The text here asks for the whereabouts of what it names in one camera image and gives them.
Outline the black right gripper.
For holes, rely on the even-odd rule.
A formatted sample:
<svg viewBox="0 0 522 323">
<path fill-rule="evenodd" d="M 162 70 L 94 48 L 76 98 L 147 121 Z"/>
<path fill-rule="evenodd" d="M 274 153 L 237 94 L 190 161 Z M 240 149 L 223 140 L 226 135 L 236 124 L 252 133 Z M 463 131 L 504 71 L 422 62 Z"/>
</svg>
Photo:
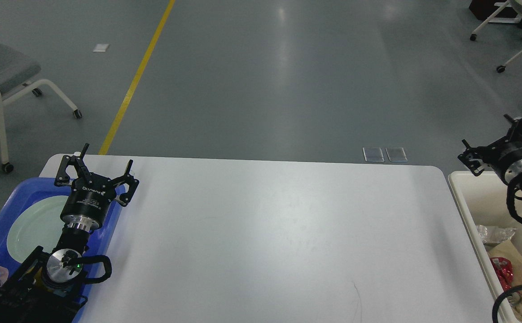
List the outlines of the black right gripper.
<svg viewBox="0 0 522 323">
<path fill-rule="evenodd" d="M 522 173 L 522 117 L 503 117 L 510 123 L 507 139 L 498 139 L 486 146 L 472 147 L 466 139 L 465 149 L 457 156 L 474 176 L 480 176 L 485 168 L 492 169 L 504 184 L 509 184 Z"/>
</svg>

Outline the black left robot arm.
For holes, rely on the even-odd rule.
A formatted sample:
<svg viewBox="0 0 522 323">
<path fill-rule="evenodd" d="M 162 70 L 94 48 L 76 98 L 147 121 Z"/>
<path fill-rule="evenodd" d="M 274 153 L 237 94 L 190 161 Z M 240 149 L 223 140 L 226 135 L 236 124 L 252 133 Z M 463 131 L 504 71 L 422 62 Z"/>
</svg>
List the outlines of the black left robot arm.
<svg viewBox="0 0 522 323">
<path fill-rule="evenodd" d="M 83 288 L 111 277 L 109 257 L 90 254 L 88 241 L 104 227 L 113 202 L 131 202 L 139 180 L 131 173 L 133 160 L 117 178 L 91 172 L 84 163 L 88 147 L 63 156 L 53 182 L 70 188 L 61 235 L 51 252 L 35 247 L 0 287 L 0 323 L 71 323 L 88 301 Z"/>
</svg>

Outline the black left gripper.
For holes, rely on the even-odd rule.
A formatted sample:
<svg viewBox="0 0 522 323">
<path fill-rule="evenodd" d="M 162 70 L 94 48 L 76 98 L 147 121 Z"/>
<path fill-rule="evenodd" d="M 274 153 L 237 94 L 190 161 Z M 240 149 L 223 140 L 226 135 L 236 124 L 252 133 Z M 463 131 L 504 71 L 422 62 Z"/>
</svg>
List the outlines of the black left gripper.
<svg viewBox="0 0 522 323">
<path fill-rule="evenodd" d="M 84 163 L 89 143 L 78 153 L 64 155 L 54 177 L 54 186 L 70 187 L 70 195 L 62 208 L 60 219 L 65 226 L 86 232 L 103 227 L 111 202 L 116 201 L 126 207 L 133 200 L 139 180 L 132 174 L 133 160 L 127 162 L 123 175 L 109 178 L 97 175 L 97 187 L 91 188 L 91 172 Z M 76 178 L 73 180 L 67 168 L 73 167 Z"/>
</svg>

